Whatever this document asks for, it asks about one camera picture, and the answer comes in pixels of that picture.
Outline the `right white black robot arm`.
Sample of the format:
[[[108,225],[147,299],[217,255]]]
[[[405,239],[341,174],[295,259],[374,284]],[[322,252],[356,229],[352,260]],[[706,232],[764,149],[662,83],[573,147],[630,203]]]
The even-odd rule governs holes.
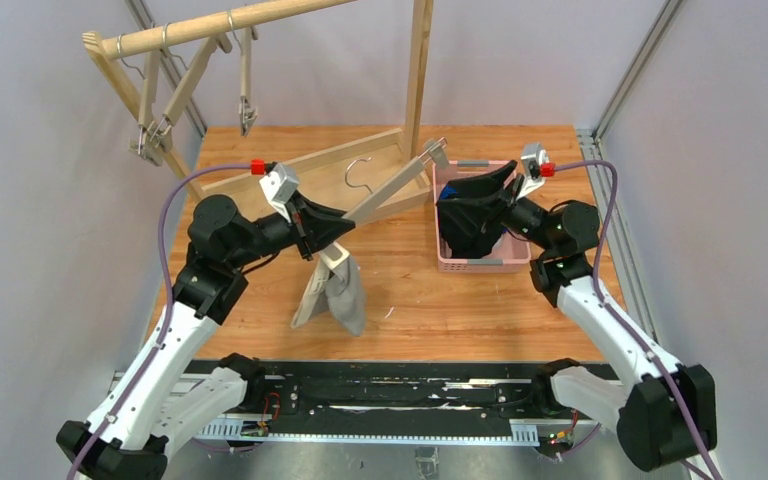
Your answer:
[[[608,212],[579,200],[545,208],[530,197],[556,172],[552,163],[514,162],[447,181],[435,199],[441,238],[454,257],[487,255],[504,234],[540,249],[530,263],[534,288],[590,338],[616,374],[604,380],[569,358],[544,365],[533,405],[548,414],[574,410],[613,432],[626,457],[651,471],[700,457],[707,477],[720,471],[716,392],[711,373],[686,365],[646,334],[599,277]]]

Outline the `wooden clip hanger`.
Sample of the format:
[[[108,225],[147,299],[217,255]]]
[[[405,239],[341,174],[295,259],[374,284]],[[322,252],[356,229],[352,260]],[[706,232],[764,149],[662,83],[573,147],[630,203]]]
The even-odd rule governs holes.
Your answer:
[[[168,150],[171,141],[168,137],[171,130],[178,123],[185,108],[189,104],[192,95],[208,67],[211,56],[221,50],[224,53],[232,51],[231,41],[226,33],[204,38],[196,54],[189,64],[178,86],[175,88],[167,107],[163,111],[161,120],[154,122],[148,131],[148,140],[153,146],[159,147],[166,144]]]

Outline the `wooden hanger with grey underwear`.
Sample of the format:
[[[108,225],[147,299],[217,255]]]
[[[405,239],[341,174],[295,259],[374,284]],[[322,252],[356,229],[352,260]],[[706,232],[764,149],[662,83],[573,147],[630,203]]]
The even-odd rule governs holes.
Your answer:
[[[408,161],[405,166],[390,176],[376,190],[372,190],[369,195],[344,214],[342,218],[353,222],[355,226],[360,226],[361,222],[368,220],[376,209],[396,195],[411,180],[418,177],[424,171],[425,164],[428,161],[443,167],[448,166],[449,161],[445,153],[447,144],[448,141],[445,137],[426,142],[422,153]],[[337,241],[332,242],[319,251],[320,261],[331,271],[335,271],[349,256],[348,250]]]

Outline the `blue white underwear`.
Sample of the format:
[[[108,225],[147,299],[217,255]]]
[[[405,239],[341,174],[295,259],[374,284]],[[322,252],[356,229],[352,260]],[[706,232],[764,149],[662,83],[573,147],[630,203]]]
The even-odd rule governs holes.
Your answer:
[[[458,197],[457,190],[454,187],[446,184],[446,185],[443,186],[443,188],[439,192],[438,200],[442,201],[442,200],[446,200],[446,199],[454,199],[454,198],[457,198],[457,197]]]

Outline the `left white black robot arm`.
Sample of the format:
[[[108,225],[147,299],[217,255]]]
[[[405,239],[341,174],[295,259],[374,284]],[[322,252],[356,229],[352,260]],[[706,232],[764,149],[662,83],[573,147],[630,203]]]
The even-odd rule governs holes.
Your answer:
[[[167,304],[146,344],[105,400],[84,421],[67,421],[56,442],[71,460],[68,477],[159,479],[169,460],[207,424],[240,405],[257,406],[265,370],[232,353],[174,402],[173,387],[248,286],[247,271],[290,247],[303,258],[353,230],[342,210],[295,192],[289,214],[244,218],[226,195],[201,200],[188,228],[185,266],[168,280]]]

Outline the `grey underwear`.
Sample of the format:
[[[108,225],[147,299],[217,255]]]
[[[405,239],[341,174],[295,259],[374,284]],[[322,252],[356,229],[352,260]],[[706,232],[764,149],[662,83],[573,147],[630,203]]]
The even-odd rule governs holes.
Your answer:
[[[329,312],[351,335],[360,336],[367,322],[366,302],[360,269],[353,256],[337,265],[329,265],[320,257],[290,327],[302,327],[316,316]]]

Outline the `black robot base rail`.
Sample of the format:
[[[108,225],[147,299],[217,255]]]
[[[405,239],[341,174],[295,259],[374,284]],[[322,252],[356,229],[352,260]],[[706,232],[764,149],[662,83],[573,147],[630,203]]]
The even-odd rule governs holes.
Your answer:
[[[573,442],[597,419],[549,398],[534,362],[264,361],[197,439],[529,445]]]

